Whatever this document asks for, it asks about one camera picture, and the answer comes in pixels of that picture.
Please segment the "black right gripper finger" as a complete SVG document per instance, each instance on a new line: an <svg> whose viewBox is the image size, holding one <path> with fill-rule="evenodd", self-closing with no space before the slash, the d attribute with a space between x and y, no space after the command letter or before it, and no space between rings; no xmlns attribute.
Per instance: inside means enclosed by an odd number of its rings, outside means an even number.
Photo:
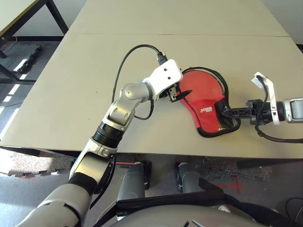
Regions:
<svg viewBox="0 0 303 227"><path fill-rule="evenodd" d="M225 111L222 115L228 118L251 118L250 112Z"/></svg>
<svg viewBox="0 0 303 227"><path fill-rule="evenodd" d="M229 114L245 114L246 113L246 111L247 111L248 109L247 108L229 108L229 109L226 109L224 112L225 113L229 113Z"/></svg>

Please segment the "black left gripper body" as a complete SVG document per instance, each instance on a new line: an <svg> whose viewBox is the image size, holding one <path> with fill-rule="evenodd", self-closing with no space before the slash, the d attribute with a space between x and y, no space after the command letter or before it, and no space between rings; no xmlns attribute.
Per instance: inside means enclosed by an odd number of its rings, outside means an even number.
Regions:
<svg viewBox="0 0 303 227"><path fill-rule="evenodd" d="M178 100L177 84L173 84L163 92L163 97L167 97L167 96L169 97L172 103Z"/></svg>

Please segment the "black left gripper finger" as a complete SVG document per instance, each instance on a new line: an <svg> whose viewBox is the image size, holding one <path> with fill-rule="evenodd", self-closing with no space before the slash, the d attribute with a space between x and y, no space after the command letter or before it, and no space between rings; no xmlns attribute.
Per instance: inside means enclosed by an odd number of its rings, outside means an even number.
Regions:
<svg viewBox="0 0 303 227"><path fill-rule="evenodd" d="M189 95L192 92L192 90L186 90L183 92L180 92L177 96L176 99L184 99L187 95Z"/></svg>

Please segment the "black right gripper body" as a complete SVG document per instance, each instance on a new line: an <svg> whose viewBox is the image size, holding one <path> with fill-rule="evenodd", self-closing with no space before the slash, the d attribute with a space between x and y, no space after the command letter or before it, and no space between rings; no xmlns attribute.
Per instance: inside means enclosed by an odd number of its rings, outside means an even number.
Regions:
<svg viewBox="0 0 303 227"><path fill-rule="evenodd" d="M256 99L256 100L248 100L246 104L248 105L249 108L252 108L251 111L252 117L250 118L250 125L256 125L257 115L262 107L263 108L261 110L260 117L258 118L259 119L258 124L266 125L273 121L270 102L265 102L265 104L263 104L263 101L261 99Z"/></svg>

